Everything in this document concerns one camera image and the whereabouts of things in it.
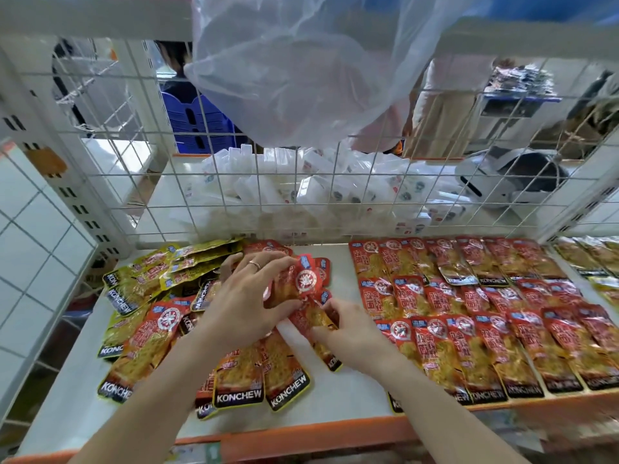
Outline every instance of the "beige pants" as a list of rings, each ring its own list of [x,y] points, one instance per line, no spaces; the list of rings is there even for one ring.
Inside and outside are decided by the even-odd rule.
[[[404,143],[404,156],[460,158],[479,121],[481,111],[475,105],[475,94],[442,92],[428,98],[429,113]]]

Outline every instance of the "gold ring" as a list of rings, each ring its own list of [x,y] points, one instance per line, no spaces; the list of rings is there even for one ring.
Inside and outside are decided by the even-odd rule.
[[[260,266],[260,264],[259,264],[259,263],[254,262],[253,260],[250,260],[250,264],[252,264],[252,265],[256,265],[256,268],[257,268],[258,270],[260,270],[260,269],[262,268],[262,267]]]

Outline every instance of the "blue crate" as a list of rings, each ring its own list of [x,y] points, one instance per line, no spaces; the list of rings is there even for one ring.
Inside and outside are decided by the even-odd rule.
[[[234,133],[234,124],[232,121],[223,115],[211,102],[201,96],[191,102],[191,104],[183,104],[171,94],[162,92],[163,103],[172,131],[176,132],[206,132],[204,119],[202,117],[202,109],[204,109],[204,117],[209,126],[209,133]],[[195,155],[210,155],[212,152],[217,153],[219,150],[229,147],[236,147],[236,137],[234,135],[223,135],[221,137],[211,137],[213,150],[209,146],[209,141],[206,135],[176,135],[176,145],[178,152],[181,154]]]

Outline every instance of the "forearm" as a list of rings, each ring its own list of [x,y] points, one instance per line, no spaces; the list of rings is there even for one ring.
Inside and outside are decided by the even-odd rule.
[[[406,357],[398,357],[384,362],[376,379],[398,399],[437,464],[528,462]]]
[[[192,410],[197,390],[224,354],[208,337],[180,338],[71,464],[163,462]]]

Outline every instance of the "transparent plastic bag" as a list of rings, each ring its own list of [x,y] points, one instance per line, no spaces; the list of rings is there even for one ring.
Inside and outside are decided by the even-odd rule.
[[[441,32],[479,1],[193,0],[184,70],[263,147],[333,145],[407,98]]]

